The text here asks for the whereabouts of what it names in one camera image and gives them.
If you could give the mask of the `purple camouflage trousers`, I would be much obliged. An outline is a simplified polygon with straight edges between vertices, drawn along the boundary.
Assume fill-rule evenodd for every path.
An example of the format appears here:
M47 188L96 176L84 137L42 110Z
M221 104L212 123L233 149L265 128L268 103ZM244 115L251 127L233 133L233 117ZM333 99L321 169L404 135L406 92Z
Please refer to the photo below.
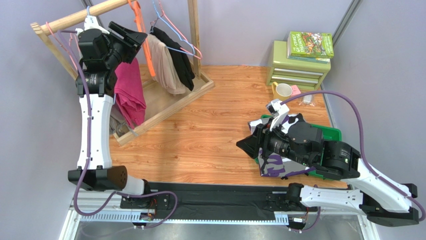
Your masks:
M289 114L280 124L281 135L273 134L265 149L260 148L257 163L261 177L288 178L301 174L310 174L315 170L288 158L289 142L286 139L289 128L298 121L304 121L302 114Z

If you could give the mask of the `pink trousers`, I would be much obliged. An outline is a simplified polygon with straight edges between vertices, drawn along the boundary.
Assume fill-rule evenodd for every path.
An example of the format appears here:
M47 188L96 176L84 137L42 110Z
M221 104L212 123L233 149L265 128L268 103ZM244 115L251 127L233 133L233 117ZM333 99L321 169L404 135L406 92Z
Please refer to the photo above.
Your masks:
M135 58L131 63L122 62L115 74L115 102L127 125L133 130L145 121L147 109L138 60Z

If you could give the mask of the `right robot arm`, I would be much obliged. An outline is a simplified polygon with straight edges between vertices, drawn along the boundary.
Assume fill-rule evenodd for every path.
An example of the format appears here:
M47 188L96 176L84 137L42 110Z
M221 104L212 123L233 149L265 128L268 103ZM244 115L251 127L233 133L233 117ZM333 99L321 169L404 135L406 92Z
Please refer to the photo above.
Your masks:
M353 186L352 190L322 190L292 183L286 194L289 208L341 208L385 227L412 226L425 219L426 212L416 201L416 185L396 183L380 174L358 150L343 141L325 139L323 131L301 114L286 116L276 127L274 122L274 117L253 121L251 135L236 144L258 160L262 174L286 179L296 172L283 165L294 162L303 166L304 173L313 171Z

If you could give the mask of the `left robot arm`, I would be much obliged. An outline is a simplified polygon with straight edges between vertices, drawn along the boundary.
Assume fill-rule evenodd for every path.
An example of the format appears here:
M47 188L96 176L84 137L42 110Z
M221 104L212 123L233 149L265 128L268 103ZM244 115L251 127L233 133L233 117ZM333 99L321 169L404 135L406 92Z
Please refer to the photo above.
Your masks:
M75 83L82 115L81 148L77 167L68 171L67 178L86 191L143 195L145 180L129 175L123 165L113 165L109 127L117 81L115 70L134 60L147 34L113 21L109 28L95 24L76 29L81 52Z

